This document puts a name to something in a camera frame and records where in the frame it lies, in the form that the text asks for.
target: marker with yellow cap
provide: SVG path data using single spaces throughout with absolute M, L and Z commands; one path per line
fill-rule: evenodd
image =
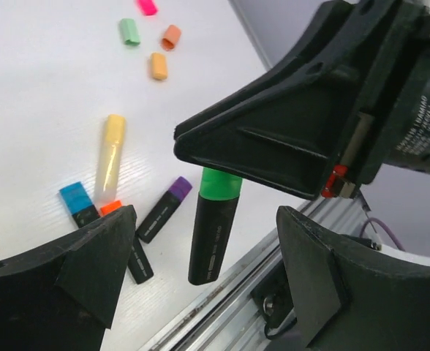
M 109 115 L 107 119 L 95 185 L 96 201 L 104 204 L 111 203 L 116 198 L 126 129 L 124 117 Z

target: purple cap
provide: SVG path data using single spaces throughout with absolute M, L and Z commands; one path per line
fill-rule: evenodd
M 192 185 L 183 177 L 179 177 L 168 189 L 168 191 L 176 196 L 181 202 L 186 198 L 187 194 L 192 189 Z

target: yellow marker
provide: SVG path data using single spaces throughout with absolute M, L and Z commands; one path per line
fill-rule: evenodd
M 157 80 L 165 80 L 168 77 L 166 57 L 161 53 L 152 53 L 150 58 L 151 76 Z
M 109 115 L 107 119 L 95 186 L 96 201 L 102 204 L 111 203 L 116 198 L 121 151 L 126 129 L 124 117 Z

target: marker with green cap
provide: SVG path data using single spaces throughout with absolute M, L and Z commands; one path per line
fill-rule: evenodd
M 236 175 L 203 169 L 189 263 L 189 282 L 193 285 L 218 279 L 242 183 Z

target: pink cap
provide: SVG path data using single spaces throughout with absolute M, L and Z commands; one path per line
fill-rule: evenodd
M 145 16 L 152 16 L 158 12 L 158 9 L 152 0 L 137 0 L 137 4 L 142 9 Z

